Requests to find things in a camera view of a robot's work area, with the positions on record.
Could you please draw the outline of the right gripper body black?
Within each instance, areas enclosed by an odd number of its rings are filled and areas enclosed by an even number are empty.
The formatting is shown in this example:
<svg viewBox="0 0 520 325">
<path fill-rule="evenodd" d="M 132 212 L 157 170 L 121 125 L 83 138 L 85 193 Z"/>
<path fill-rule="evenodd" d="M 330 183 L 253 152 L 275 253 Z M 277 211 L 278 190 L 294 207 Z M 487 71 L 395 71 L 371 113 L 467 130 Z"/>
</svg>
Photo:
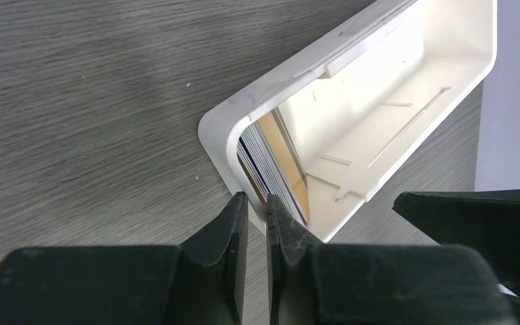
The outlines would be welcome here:
<svg viewBox="0 0 520 325">
<path fill-rule="evenodd" d="M 520 296 L 520 190 L 404 192 L 393 210 L 439 244 L 478 251 Z"/>
</svg>

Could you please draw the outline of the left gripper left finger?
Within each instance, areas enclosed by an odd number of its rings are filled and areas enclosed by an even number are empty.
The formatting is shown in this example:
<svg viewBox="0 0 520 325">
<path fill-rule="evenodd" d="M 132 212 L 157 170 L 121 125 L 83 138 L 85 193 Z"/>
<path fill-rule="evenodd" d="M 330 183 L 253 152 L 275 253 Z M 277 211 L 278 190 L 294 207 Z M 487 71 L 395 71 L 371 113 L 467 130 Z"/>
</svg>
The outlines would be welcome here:
<svg viewBox="0 0 520 325">
<path fill-rule="evenodd" d="M 248 198 L 176 245 L 16 249 L 0 262 L 0 324 L 240 324 Z"/>
</svg>

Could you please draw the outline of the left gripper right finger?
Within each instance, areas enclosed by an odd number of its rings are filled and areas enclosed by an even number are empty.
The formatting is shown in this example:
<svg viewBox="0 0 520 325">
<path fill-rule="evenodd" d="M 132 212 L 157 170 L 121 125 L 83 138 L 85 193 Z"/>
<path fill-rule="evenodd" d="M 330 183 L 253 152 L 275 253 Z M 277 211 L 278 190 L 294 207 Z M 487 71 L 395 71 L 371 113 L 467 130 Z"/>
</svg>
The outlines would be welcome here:
<svg viewBox="0 0 520 325">
<path fill-rule="evenodd" d="M 465 246 L 326 244 L 267 199 L 271 324 L 516 324 Z"/>
</svg>

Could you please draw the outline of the stack of credit cards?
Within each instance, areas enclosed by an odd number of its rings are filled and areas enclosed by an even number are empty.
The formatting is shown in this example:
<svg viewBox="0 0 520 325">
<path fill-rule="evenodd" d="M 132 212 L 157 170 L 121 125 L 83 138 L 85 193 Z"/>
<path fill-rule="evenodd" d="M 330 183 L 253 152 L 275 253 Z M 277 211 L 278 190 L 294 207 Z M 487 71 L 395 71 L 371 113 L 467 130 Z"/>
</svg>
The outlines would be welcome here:
<svg viewBox="0 0 520 325">
<path fill-rule="evenodd" d="M 242 132 L 237 157 L 263 206 L 276 195 L 296 221 L 308 225 L 307 176 L 279 108 Z"/>
</svg>

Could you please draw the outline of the white plastic box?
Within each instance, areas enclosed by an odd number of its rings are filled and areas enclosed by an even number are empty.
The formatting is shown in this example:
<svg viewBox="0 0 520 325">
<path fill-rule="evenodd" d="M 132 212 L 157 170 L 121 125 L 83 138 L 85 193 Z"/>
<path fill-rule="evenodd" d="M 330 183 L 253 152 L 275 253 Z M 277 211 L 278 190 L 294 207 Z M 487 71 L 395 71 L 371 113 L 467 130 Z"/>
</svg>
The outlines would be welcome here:
<svg viewBox="0 0 520 325">
<path fill-rule="evenodd" d="M 263 206 L 237 157 L 242 132 L 279 108 L 305 169 L 306 227 L 329 241 L 488 75 L 496 1 L 374 1 L 201 119 L 231 192 Z"/>
</svg>

